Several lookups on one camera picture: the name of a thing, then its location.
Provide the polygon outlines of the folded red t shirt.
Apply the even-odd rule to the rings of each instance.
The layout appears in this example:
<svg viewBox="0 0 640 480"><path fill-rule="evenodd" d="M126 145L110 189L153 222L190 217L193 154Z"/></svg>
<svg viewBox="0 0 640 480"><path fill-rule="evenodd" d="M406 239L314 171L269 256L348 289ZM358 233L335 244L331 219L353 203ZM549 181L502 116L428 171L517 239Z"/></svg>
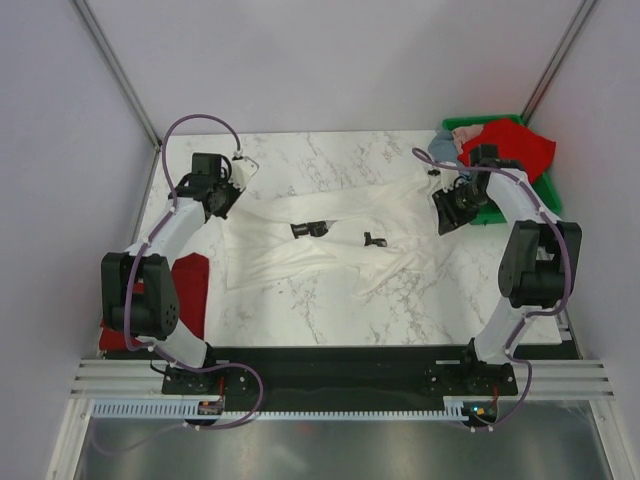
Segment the folded red t shirt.
<svg viewBox="0 0 640 480"><path fill-rule="evenodd" d="M209 273L209 259L198 253L177 259L171 269L180 304L180 319L199 339L204 339ZM107 328L104 320L101 322L101 328L99 350L126 350L122 333Z"/></svg>

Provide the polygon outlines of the white t shirt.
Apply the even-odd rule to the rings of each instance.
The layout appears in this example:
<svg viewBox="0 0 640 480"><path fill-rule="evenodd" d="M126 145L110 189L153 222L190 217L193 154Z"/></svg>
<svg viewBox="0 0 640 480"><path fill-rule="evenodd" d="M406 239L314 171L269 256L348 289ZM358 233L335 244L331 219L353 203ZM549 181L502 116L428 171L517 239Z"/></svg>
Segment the white t shirt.
<svg viewBox="0 0 640 480"><path fill-rule="evenodd" d="M222 224L226 286L347 268L364 296L400 271L430 274L452 250L437 231L440 185L418 170L384 185L237 205Z"/></svg>

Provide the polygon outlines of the green plastic bin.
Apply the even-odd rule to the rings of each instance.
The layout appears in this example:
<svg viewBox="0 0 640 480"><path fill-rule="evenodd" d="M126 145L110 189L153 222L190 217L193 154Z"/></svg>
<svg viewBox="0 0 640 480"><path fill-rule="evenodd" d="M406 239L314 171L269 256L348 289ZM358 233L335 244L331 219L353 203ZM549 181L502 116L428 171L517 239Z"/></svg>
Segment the green plastic bin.
<svg viewBox="0 0 640 480"><path fill-rule="evenodd" d="M499 115L485 115L485 116L472 116L472 117L453 117L444 119L441 125L444 130L452 131L454 128L460 126L469 126L473 124L487 124L493 120L509 118L520 125L524 125L524 121L519 115L516 114L499 114ZM532 185L533 190L539 195L544 204L555 214L560 214L562 211L560 199L555 190L555 187L550 179L550 175L547 173L548 169L537 179Z"/></svg>

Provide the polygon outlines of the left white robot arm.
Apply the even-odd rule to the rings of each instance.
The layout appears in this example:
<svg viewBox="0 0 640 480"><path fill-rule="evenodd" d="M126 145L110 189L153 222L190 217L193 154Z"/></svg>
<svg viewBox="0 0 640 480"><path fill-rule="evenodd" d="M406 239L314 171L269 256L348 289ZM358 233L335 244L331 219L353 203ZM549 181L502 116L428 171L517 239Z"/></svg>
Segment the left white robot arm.
<svg viewBox="0 0 640 480"><path fill-rule="evenodd" d="M106 328L123 335L130 351L149 350L184 368L185 382L208 393L219 382L207 361L209 345L181 319L172 267L188 241L211 218L225 219L259 165L247 156L195 153L191 171L172 186L151 230L123 252L101 261L101 295Z"/></svg>

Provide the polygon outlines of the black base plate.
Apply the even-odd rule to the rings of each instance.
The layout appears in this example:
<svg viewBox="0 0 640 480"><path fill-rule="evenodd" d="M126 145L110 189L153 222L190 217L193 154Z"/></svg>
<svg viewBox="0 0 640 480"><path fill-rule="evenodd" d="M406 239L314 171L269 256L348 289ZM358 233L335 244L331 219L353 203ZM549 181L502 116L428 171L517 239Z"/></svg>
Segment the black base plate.
<svg viewBox="0 0 640 480"><path fill-rule="evenodd" d="M511 396L518 393L513 367L481 362L468 347L213 347L216 364L253 368L265 389L406 388L420 393Z"/></svg>

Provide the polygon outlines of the red t shirt in bin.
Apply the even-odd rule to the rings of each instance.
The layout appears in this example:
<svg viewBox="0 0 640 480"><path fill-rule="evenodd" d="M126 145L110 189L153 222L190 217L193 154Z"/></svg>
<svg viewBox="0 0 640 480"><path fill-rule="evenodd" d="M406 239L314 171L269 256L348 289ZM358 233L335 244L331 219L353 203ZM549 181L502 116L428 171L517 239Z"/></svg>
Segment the red t shirt in bin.
<svg viewBox="0 0 640 480"><path fill-rule="evenodd" d="M492 144L498 149L498 158L517 161L526 171L529 182L537 179L551 166L556 143L509 118L484 124L482 133L464 145L458 159L470 166L471 150L481 144Z"/></svg>

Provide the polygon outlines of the light blue t shirt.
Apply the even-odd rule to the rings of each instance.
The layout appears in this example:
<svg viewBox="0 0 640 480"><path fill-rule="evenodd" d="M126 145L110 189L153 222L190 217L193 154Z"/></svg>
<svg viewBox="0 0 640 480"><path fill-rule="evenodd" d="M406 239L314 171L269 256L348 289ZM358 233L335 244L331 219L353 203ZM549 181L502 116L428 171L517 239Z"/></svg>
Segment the light blue t shirt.
<svg viewBox="0 0 640 480"><path fill-rule="evenodd" d="M458 159L459 153L454 143L453 134L449 130L440 130L436 133L428 146L428 154L435 163L463 166L463 163Z"/></svg>

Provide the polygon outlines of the aluminium frame rail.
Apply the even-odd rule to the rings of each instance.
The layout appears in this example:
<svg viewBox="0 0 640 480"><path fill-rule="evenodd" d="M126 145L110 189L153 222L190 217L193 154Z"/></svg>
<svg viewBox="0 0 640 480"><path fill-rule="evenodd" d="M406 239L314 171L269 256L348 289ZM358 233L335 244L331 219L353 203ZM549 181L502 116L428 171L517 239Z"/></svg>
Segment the aluminium frame rail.
<svg viewBox="0 0 640 480"><path fill-rule="evenodd" d="M614 392L597 360L533 360L527 398L537 401L611 400ZM85 398L158 398L163 380L144 360L83 360L71 394Z"/></svg>

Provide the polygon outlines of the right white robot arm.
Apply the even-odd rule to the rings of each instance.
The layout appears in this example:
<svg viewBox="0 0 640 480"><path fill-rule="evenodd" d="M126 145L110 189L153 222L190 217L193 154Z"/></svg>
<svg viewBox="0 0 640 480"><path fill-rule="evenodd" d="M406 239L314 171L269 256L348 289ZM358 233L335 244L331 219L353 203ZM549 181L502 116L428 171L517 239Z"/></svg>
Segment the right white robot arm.
<svg viewBox="0 0 640 480"><path fill-rule="evenodd" d="M574 288L582 230L553 213L534 191L524 168L499 157L495 145L472 149L470 179L436 191L432 198L438 234L469 224L488 203L495 204L511 227L498 268L501 294L489 322L470 342L473 358L458 368L467 392L483 392L494 381L490 364L513 359L516 346L539 317L554 317Z"/></svg>

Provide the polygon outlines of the pink t shirt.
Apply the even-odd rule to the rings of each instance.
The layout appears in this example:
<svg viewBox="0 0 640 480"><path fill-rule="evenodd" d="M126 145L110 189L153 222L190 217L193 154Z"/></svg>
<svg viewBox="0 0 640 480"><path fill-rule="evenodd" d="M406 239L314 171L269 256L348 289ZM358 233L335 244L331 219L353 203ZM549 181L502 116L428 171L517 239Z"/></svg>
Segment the pink t shirt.
<svg viewBox="0 0 640 480"><path fill-rule="evenodd" d="M469 126L460 126L451 131L454 145L458 154L462 154L464 145L474 138L478 137L484 129L482 124L473 124Z"/></svg>

